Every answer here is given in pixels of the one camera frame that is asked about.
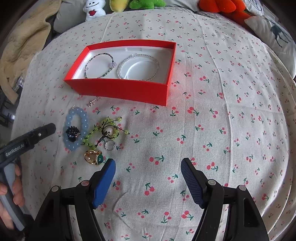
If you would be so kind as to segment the person's left hand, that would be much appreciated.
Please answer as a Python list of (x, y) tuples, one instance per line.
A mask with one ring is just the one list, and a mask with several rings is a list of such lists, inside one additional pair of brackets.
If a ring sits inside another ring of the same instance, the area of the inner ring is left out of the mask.
[[(23, 195), (23, 187), (21, 182), (21, 170), (17, 164), (11, 163), (4, 168), (5, 173), (9, 173), (9, 185), (1, 183), (1, 197), (5, 196), (10, 190), (13, 194), (13, 203), (19, 208), (22, 208), (25, 204), (25, 198)], [(4, 203), (1, 200), (1, 219), (4, 222), (4, 225), (9, 229), (14, 229), (14, 222), (9, 215), (7, 209), (4, 207)]]

